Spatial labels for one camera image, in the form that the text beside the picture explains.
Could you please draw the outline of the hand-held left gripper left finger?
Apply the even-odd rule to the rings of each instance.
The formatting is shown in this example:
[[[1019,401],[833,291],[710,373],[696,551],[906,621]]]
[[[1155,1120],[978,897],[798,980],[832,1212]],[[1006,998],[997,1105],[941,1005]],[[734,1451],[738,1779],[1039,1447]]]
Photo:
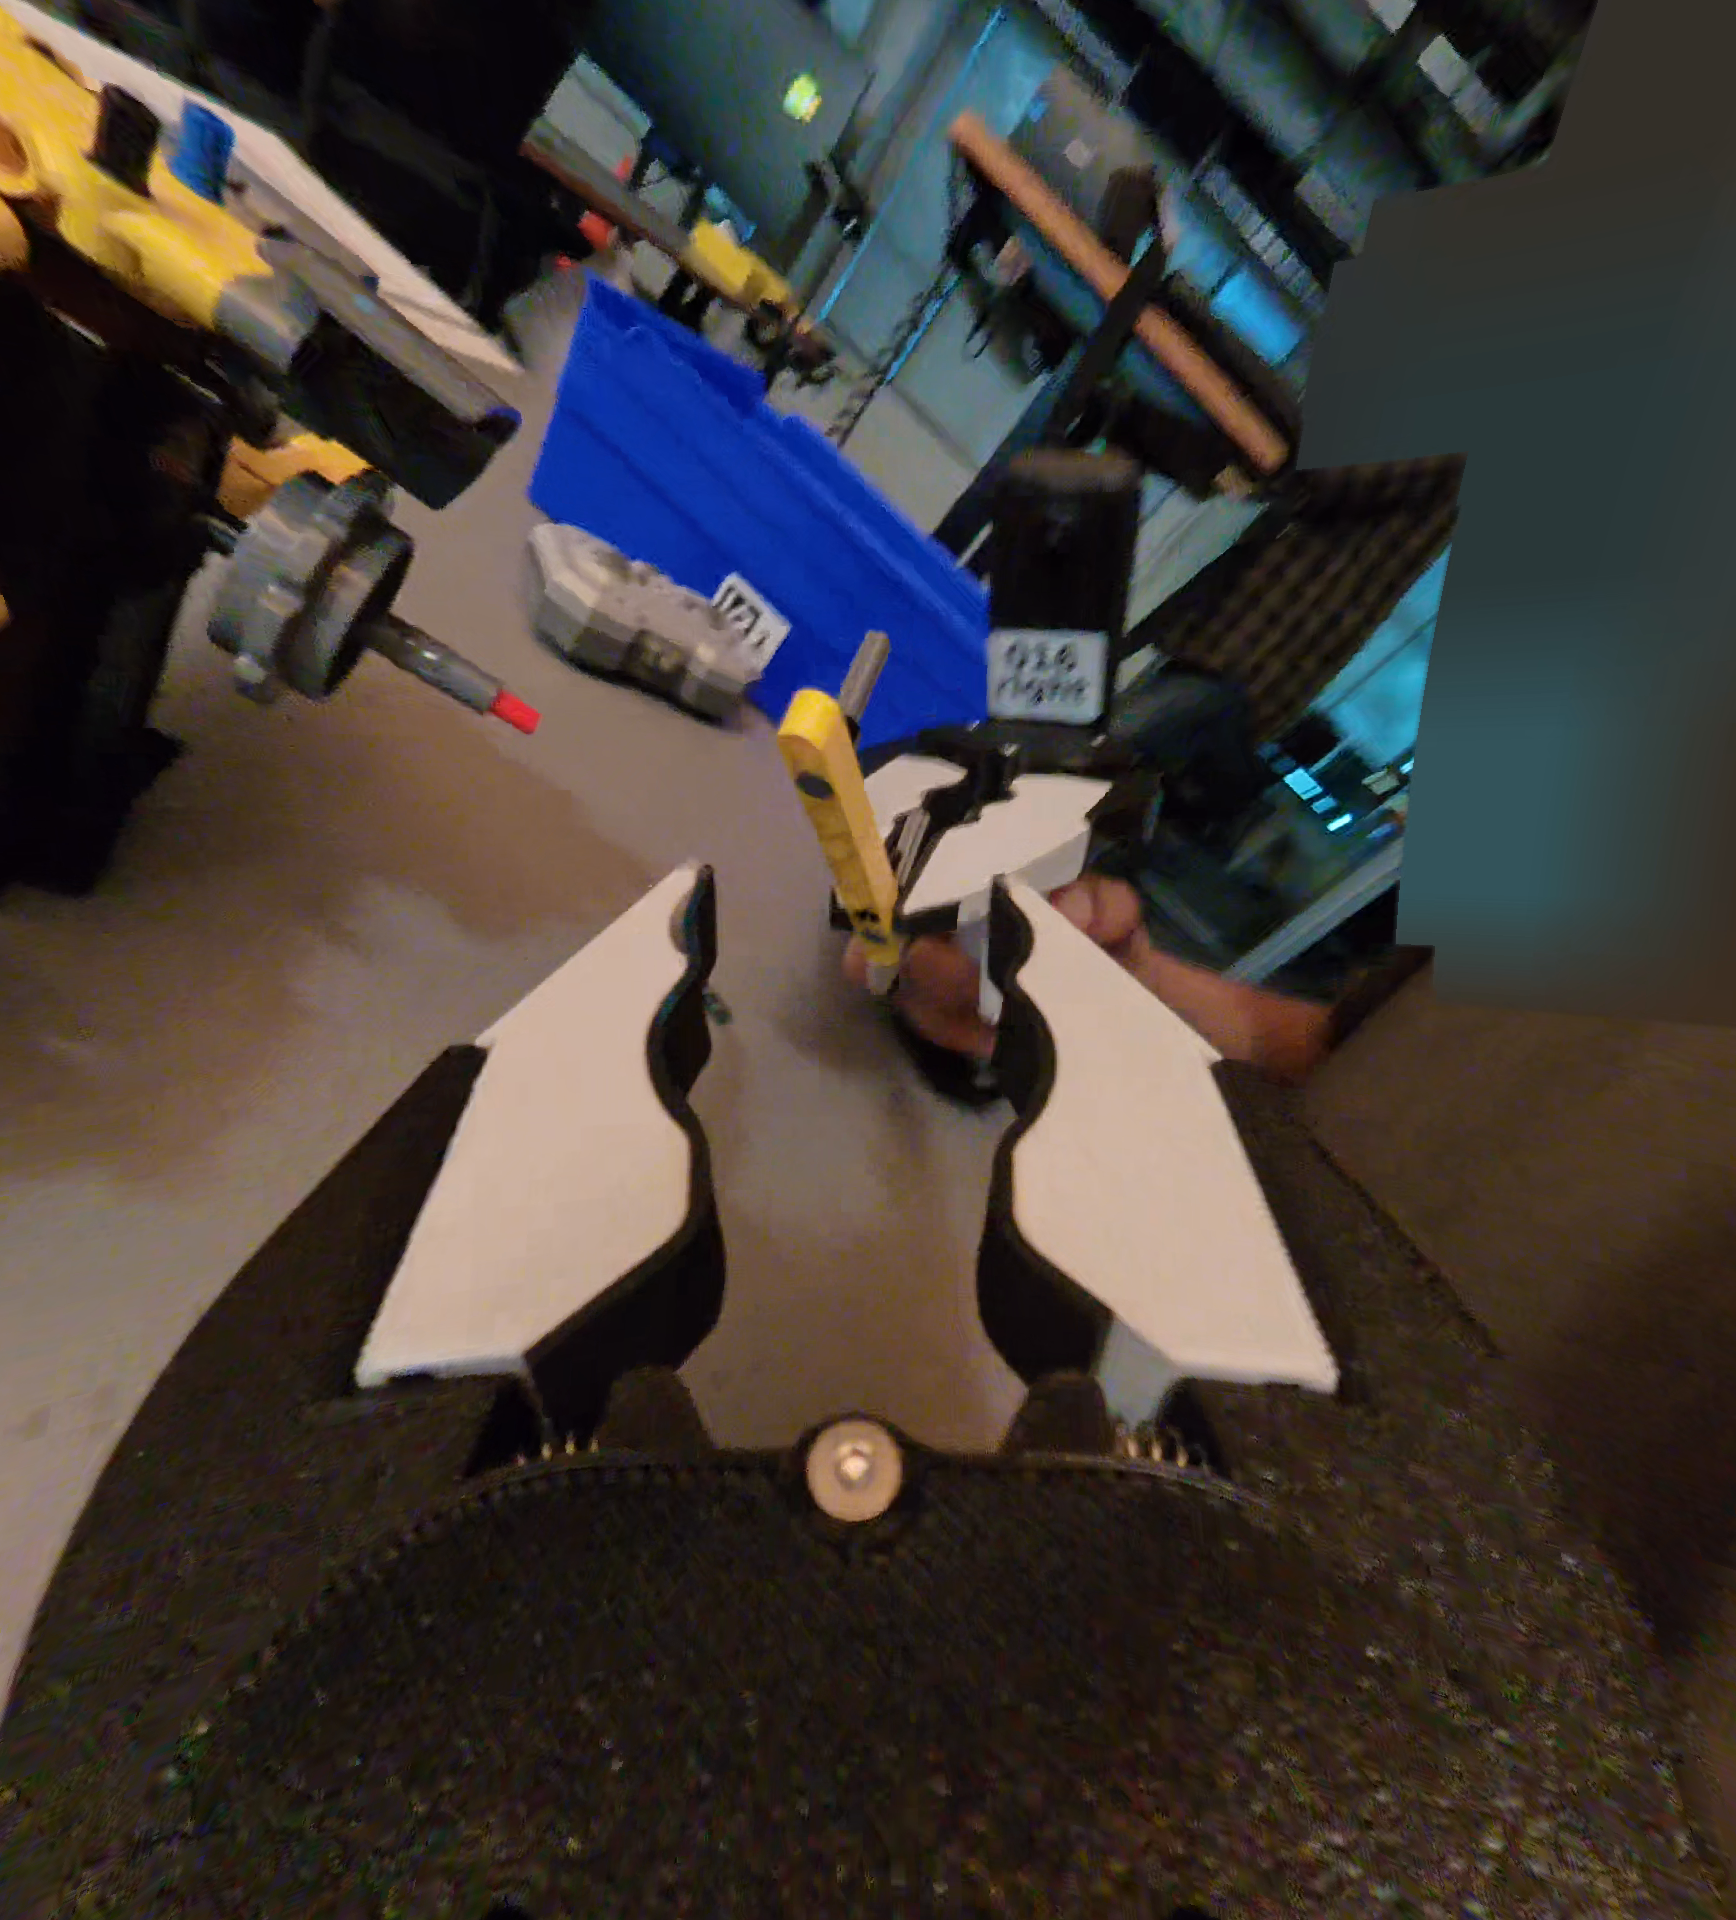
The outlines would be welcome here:
[[[711,868],[686,862],[478,1038],[478,1070],[353,1359],[353,1389],[522,1378],[680,1251],[707,1198]]]

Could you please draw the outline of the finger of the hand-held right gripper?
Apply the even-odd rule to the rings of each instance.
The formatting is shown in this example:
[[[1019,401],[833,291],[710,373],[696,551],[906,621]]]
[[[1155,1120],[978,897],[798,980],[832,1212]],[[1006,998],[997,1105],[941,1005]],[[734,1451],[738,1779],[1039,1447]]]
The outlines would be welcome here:
[[[970,763],[932,754],[899,754],[865,775],[863,790],[879,829],[888,868],[893,875],[958,875],[970,867],[973,847],[970,820],[978,812],[979,779]],[[926,831],[917,852],[903,865],[913,833],[903,829],[920,815]]]
[[[899,919],[960,913],[996,879],[1033,870],[1057,855],[1085,855],[1097,807],[1096,779],[1016,779],[999,800],[947,826],[921,855],[899,899]]]

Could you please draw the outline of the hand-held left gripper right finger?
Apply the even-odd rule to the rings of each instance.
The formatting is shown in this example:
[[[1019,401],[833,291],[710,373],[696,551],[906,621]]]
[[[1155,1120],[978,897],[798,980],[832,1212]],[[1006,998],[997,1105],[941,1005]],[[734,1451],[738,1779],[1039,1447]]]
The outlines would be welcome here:
[[[1215,1053],[1022,880],[990,891],[984,975],[1010,1120],[975,1314],[1010,1374],[1092,1381],[1127,1427],[1186,1386],[1336,1398]]]

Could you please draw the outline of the yellow perforated toy beam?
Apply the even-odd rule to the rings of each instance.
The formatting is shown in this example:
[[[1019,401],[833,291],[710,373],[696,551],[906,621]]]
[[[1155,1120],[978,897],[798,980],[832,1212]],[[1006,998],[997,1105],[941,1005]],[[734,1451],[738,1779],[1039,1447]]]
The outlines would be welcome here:
[[[882,995],[903,959],[902,897],[865,793],[851,721],[835,697],[808,686],[784,709],[775,743],[827,867],[832,899],[863,957],[868,986]]]

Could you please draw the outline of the yellow and black toy model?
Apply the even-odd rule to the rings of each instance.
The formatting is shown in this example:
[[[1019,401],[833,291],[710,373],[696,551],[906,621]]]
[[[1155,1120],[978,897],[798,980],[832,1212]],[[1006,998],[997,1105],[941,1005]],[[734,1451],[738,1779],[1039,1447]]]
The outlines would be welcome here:
[[[151,724],[192,592],[237,691],[376,655],[536,714],[394,613],[397,492],[468,492],[519,418],[371,276],[230,204],[232,133],[95,84],[0,6],[0,894],[81,897],[180,746]]]

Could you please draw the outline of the person's right forearm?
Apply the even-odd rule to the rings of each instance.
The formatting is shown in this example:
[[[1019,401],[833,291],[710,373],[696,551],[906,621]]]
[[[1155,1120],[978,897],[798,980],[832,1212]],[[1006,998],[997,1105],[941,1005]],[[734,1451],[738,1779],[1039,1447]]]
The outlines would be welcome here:
[[[1295,1086],[1336,1050],[1336,1011],[1141,948],[1127,971],[1223,1063]]]

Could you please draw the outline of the person's right hand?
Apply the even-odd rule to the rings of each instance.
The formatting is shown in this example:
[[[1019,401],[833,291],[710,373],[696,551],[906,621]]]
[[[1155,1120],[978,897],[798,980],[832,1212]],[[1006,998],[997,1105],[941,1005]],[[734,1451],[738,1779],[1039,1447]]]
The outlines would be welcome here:
[[[1056,888],[1050,907],[1124,973],[1140,977],[1152,957],[1137,891],[1120,876],[1083,875]],[[987,1063],[996,1023],[982,1014],[984,973],[953,938],[913,940],[886,1003],[908,1034],[965,1063]]]

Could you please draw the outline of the black ribbed panel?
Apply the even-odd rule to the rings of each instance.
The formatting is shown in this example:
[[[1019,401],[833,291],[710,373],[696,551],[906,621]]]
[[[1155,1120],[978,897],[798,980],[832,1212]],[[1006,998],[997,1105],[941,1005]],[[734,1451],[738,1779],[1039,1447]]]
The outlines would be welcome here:
[[[1242,691],[1266,722],[1300,712],[1449,547],[1460,452],[1311,468],[1134,629],[1131,644]]]

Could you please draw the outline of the wooden bar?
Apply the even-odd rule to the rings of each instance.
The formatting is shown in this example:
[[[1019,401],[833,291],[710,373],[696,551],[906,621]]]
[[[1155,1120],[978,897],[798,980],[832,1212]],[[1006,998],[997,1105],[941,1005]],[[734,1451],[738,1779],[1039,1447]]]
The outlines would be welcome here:
[[[970,173],[999,194],[1038,241],[1104,305],[1097,339],[1113,361],[1127,339],[1140,342],[1169,383],[1214,422],[1246,468],[1268,478],[1287,468],[1291,444],[1240,385],[1221,373],[1191,334],[1155,300],[1167,250],[1154,239],[1134,265],[1120,261],[1026,160],[967,109],[947,124],[947,147]]]

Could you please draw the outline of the blue plastic bin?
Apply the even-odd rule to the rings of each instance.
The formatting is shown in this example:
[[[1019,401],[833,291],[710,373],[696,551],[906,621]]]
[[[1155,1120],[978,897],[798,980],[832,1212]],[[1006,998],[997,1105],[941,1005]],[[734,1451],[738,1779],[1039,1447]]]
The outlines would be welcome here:
[[[750,703],[835,689],[868,633],[890,657],[865,750],[987,714],[987,592],[757,370],[597,279],[573,319],[526,501],[735,613]]]

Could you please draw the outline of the grey tagged device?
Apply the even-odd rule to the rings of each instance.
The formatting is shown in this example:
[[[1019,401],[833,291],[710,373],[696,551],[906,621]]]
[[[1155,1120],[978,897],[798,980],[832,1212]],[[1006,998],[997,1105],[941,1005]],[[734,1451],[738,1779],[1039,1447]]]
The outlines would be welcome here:
[[[734,613],[568,522],[526,542],[534,636],[568,664],[723,724],[750,703],[760,655]]]

